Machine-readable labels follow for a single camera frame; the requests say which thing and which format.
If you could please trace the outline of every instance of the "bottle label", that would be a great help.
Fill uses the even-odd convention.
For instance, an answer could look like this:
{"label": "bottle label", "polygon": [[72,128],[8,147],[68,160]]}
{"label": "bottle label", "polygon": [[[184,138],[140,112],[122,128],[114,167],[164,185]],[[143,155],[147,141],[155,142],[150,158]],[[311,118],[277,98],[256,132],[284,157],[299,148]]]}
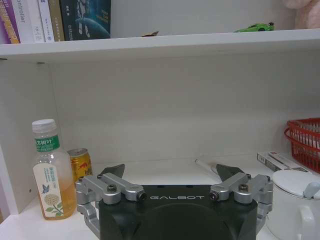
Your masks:
{"label": "bottle label", "polygon": [[46,217],[64,215],[57,168],[50,163],[39,163],[33,167],[41,204]]}
{"label": "bottle label", "polygon": [[58,135],[47,138],[35,138],[34,141],[36,151],[40,153],[51,152],[60,147]]}

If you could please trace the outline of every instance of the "red basket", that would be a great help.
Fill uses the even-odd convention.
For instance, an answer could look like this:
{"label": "red basket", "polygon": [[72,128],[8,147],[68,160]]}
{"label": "red basket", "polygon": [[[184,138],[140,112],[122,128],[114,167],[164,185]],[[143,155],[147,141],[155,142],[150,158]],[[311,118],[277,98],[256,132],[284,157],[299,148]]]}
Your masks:
{"label": "red basket", "polygon": [[301,164],[320,173],[320,118],[288,121],[284,131],[291,154]]}

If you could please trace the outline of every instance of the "book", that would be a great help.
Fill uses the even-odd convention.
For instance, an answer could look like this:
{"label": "book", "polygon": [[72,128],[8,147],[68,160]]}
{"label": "book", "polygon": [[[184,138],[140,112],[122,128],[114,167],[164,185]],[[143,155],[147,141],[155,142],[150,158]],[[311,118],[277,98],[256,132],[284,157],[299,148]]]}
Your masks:
{"label": "book", "polygon": [[62,6],[64,33],[72,32],[73,40],[109,39],[111,0],[77,0]]}
{"label": "book", "polygon": [[51,15],[48,0],[38,0],[44,38],[46,42],[54,42],[54,30],[51,22]]}
{"label": "book", "polygon": [[20,43],[11,0],[0,0],[0,44]]}
{"label": "book", "polygon": [[32,34],[35,43],[44,43],[45,34],[42,27],[38,0],[28,0]]}
{"label": "book", "polygon": [[61,10],[59,0],[48,0],[51,22],[53,28],[54,41],[60,42],[65,40],[64,27],[62,24]]}
{"label": "book", "polygon": [[30,20],[28,0],[12,0],[12,6],[21,43],[33,43],[34,35]]}
{"label": "book", "polygon": [[63,32],[66,41],[76,40],[76,11],[75,1],[60,0],[61,15],[63,22]]}

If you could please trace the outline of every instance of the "flower illustration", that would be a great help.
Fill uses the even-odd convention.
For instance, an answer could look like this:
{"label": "flower illustration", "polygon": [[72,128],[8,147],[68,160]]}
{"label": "flower illustration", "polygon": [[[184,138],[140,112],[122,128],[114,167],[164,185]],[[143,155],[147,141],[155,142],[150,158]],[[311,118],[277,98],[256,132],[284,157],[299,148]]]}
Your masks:
{"label": "flower illustration", "polygon": [[59,202],[59,197],[55,194],[48,194],[44,197],[44,201],[48,205],[56,205]]}
{"label": "flower illustration", "polygon": [[60,200],[59,196],[57,196],[55,194],[47,194],[44,197],[44,201],[49,206],[53,206],[53,207],[48,207],[45,211],[54,213],[56,217],[62,216],[64,214],[62,212],[63,206],[62,206],[62,202],[59,203],[59,200]]}

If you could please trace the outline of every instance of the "pink plush toy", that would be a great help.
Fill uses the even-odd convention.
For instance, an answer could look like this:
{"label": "pink plush toy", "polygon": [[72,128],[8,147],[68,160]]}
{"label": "pink plush toy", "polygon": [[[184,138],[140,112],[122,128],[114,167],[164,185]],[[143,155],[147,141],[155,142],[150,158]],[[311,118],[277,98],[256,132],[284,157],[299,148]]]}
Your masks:
{"label": "pink plush toy", "polygon": [[289,9],[297,9],[296,29],[320,29],[320,0],[282,0]]}

